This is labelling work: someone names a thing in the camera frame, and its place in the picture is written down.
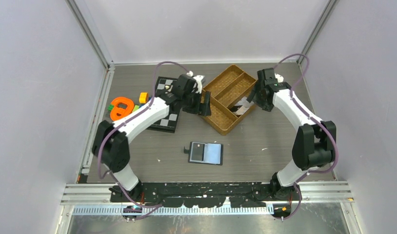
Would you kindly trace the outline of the woven wicker tray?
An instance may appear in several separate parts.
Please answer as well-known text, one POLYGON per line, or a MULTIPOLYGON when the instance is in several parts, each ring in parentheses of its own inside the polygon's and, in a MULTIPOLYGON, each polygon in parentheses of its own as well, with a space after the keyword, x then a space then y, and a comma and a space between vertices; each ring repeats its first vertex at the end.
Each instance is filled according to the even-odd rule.
POLYGON ((232 131, 254 109, 253 105, 245 114, 234 115, 230 109, 243 97, 248 97, 257 79, 236 65, 230 65, 216 78, 203 87, 211 93, 211 115, 203 119, 222 136, 232 131))

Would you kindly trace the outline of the black leather card holder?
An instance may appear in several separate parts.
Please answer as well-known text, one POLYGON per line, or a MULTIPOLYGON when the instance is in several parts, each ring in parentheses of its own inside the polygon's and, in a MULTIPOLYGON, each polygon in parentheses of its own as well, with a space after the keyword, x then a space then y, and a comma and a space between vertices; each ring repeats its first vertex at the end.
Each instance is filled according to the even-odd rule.
POLYGON ((183 148, 183 152, 188 155, 189 163, 198 163, 198 164, 209 164, 209 165, 223 165, 223 144, 218 143, 204 143, 204 160, 203 161, 191 161, 190 160, 190 148, 183 148))

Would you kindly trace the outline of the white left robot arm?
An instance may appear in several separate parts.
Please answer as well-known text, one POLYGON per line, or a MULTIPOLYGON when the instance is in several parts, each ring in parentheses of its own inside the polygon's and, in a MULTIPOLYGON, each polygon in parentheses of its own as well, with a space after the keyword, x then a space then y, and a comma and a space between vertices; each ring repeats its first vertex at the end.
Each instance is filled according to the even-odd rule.
POLYGON ((98 163, 110 171, 122 186, 122 195, 130 202, 141 196, 139 178, 130 167, 130 143, 153 123, 167 117, 171 111, 209 116, 210 92, 203 90, 204 76, 191 72, 182 74, 171 84, 158 89, 136 112, 113 122, 99 123, 92 146, 98 163))

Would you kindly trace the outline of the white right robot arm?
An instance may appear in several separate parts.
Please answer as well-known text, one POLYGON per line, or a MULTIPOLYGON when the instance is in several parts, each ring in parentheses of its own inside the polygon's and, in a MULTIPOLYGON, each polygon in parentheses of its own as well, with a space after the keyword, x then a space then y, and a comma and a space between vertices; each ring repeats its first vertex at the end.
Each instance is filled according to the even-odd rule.
POLYGON ((274 199, 283 200, 308 173, 321 173, 321 167, 337 162, 336 125, 313 114, 273 68, 259 70, 257 76, 248 102, 268 112, 279 109, 296 130, 292 160, 272 175, 268 187, 274 199))

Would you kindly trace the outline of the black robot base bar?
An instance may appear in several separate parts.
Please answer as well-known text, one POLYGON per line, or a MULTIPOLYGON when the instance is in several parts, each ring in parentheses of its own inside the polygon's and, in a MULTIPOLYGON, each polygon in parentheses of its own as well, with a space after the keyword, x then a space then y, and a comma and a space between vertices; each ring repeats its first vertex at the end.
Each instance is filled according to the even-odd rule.
POLYGON ((214 208, 229 202, 232 208, 262 207, 267 201, 297 201, 293 186, 264 182, 140 182, 130 191, 114 185, 111 202, 142 202, 151 207, 214 208))

